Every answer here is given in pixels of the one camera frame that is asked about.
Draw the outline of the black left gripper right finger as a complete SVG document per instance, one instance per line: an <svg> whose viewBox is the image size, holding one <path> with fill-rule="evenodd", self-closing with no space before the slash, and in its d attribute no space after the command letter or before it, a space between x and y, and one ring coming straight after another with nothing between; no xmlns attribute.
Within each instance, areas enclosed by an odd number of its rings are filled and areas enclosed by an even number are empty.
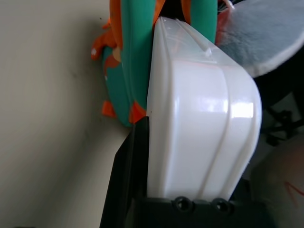
<svg viewBox="0 0 304 228"><path fill-rule="evenodd" d="M240 180L237 183L237 186L234 189L234 192L231 195L231 200L233 201L253 201L252 193L252 183L251 183L251 171L252 168L248 165Z"/></svg>

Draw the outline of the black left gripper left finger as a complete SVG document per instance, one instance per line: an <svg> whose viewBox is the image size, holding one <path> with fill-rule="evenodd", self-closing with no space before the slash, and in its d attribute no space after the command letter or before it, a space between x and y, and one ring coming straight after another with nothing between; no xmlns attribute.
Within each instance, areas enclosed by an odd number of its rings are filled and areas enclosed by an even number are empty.
<svg viewBox="0 0 304 228"><path fill-rule="evenodd" d="M114 157L101 217L102 228L135 228L136 207L146 197L149 118L139 120Z"/></svg>

